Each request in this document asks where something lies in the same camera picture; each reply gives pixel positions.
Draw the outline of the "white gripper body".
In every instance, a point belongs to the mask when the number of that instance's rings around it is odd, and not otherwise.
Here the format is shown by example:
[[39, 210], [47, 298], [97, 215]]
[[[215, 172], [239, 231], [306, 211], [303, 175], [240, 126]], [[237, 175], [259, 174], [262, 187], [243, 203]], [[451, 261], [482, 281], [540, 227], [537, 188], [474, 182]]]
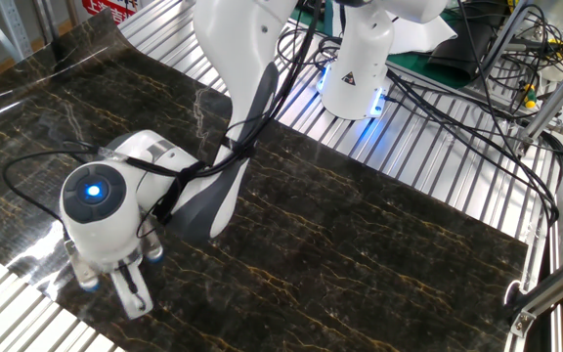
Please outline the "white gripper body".
[[129, 320], [138, 319], [152, 310], [152, 298], [137, 265], [116, 270], [110, 274], [110, 278]]

